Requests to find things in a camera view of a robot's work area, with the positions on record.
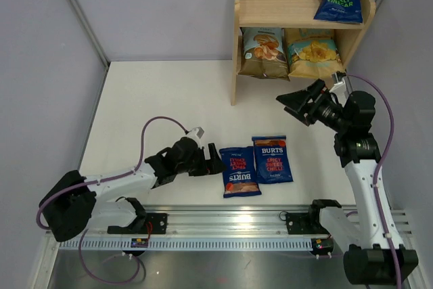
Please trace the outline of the blue upside-down Burts chilli bag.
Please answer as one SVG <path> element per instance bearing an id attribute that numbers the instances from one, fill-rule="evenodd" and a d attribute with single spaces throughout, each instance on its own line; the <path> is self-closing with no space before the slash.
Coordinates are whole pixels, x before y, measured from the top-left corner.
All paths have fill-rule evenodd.
<path id="1" fill-rule="evenodd" d="M 226 166 L 223 171 L 224 198 L 259 196 L 262 194 L 256 180 L 252 146 L 219 150 Z"/>

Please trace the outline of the large kettle cooked chips bag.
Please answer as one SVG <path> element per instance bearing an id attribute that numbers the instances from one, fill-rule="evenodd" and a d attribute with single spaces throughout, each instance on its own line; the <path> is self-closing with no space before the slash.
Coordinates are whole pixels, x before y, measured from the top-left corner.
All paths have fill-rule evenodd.
<path id="1" fill-rule="evenodd" d="M 344 67 L 336 43 L 335 30 L 285 28 L 289 76 L 326 79 Z"/>

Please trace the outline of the olive light-blue chips bag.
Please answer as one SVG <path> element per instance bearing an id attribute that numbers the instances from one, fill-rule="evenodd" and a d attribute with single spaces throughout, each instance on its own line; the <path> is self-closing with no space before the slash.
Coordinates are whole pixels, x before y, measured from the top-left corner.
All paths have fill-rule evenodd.
<path id="1" fill-rule="evenodd" d="M 289 69 L 283 42 L 283 29 L 242 27 L 240 75 L 258 79 L 288 80 Z"/>

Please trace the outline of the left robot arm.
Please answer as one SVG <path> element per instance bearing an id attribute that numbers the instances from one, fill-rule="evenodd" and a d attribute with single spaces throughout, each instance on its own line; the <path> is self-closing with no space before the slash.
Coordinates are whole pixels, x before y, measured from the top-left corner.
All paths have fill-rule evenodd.
<path id="1" fill-rule="evenodd" d="M 105 228 L 110 234 L 143 234 L 147 213 L 133 192 L 148 192 L 174 181 L 179 174 L 202 177 L 222 173 L 223 164 L 213 143 L 210 156 L 190 137 L 147 157 L 138 169 L 120 175 L 82 176 L 67 172 L 40 201 L 38 217 L 58 242 L 66 242 L 88 228 Z"/>

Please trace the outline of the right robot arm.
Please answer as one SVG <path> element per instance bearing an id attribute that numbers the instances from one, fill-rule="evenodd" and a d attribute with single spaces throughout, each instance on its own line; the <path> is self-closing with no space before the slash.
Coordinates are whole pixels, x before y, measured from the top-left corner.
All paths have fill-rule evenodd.
<path id="1" fill-rule="evenodd" d="M 401 288 L 419 259 L 414 249 L 405 247 L 383 188 L 387 152 L 380 151 L 370 131 L 375 97 L 352 91 L 345 104 L 340 104 L 325 81 L 317 79 L 276 100 L 304 125 L 319 121 L 335 131 L 334 151 L 355 197 L 358 226 L 336 201 L 316 200 L 307 215 L 308 227 L 315 232 L 326 230 L 334 239 L 343 252 L 344 272 L 351 284 Z"/>

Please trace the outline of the wooden two-tier shelf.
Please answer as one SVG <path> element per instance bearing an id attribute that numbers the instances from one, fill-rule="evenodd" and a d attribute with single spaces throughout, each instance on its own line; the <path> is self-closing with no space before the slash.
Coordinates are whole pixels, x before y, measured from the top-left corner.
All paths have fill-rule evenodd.
<path id="1" fill-rule="evenodd" d="M 234 0 L 233 70 L 231 104 L 236 103 L 236 84 L 241 68 L 242 27 L 330 28 L 336 30 L 336 45 L 344 67 L 356 53 L 376 12 L 374 0 L 361 0 L 361 24 L 325 22 L 314 15 L 321 0 Z"/>

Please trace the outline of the blue spicy sweet chilli bag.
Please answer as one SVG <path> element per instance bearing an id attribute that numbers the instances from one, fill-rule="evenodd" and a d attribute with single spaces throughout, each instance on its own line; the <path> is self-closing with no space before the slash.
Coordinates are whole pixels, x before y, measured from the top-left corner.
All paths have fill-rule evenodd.
<path id="1" fill-rule="evenodd" d="M 293 182 L 285 135 L 255 136 L 252 142 L 259 184 Z"/>

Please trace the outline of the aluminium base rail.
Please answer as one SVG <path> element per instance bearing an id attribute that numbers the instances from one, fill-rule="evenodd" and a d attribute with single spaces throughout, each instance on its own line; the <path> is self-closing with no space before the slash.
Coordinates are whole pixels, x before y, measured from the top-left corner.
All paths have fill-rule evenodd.
<path id="1" fill-rule="evenodd" d="M 133 238 L 147 235 L 108 234 L 89 230 L 82 250 L 154 251 L 312 251 L 313 241 L 333 239 L 327 234 L 289 234 L 286 213 L 306 213 L 306 205 L 264 206 L 146 206 L 150 213 L 166 214 L 153 223 L 147 247 L 134 247 Z M 393 210 L 395 227 L 406 248 L 415 248 L 409 220 L 403 210 Z M 155 228 L 165 227 L 165 234 Z"/>

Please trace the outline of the aluminium corner frame post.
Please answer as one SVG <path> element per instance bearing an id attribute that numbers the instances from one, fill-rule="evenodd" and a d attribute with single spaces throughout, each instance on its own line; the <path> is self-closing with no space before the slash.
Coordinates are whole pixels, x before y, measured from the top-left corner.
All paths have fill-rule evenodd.
<path id="1" fill-rule="evenodd" d="M 82 9 L 82 6 L 80 5 L 78 0 L 67 0 L 69 6 L 71 7 L 71 10 L 73 14 L 75 15 L 76 19 L 78 20 L 78 23 L 80 24 L 81 28 L 83 29 L 86 37 L 88 38 L 95 54 L 99 58 L 99 61 L 103 65 L 103 67 L 107 70 L 110 67 L 110 60 L 108 59 L 101 43 L 99 42 L 97 35 L 93 31 L 85 12 Z"/>

